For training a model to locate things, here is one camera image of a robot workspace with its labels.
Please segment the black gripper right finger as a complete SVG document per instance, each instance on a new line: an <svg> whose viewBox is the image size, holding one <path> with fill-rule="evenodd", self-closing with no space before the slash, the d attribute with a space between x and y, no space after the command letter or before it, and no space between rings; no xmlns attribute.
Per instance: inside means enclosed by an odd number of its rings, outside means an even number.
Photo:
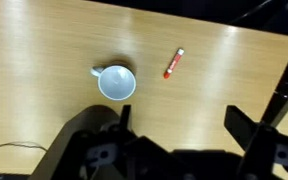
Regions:
<svg viewBox="0 0 288 180"><path fill-rule="evenodd" d="M235 105L226 107L224 127L246 154L254 154L258 145L258 124Z"/></svg>

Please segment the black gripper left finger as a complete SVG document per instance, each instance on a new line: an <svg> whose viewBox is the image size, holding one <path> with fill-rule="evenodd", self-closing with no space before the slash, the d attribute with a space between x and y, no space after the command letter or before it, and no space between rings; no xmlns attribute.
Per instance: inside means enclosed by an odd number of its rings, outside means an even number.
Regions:
<svg viewBox="0 0 288 180"><path fill-rule="evenodd" d="M131 129L131 106L124 105L122 108L119 128L121 130L130 130Z"/></svg>

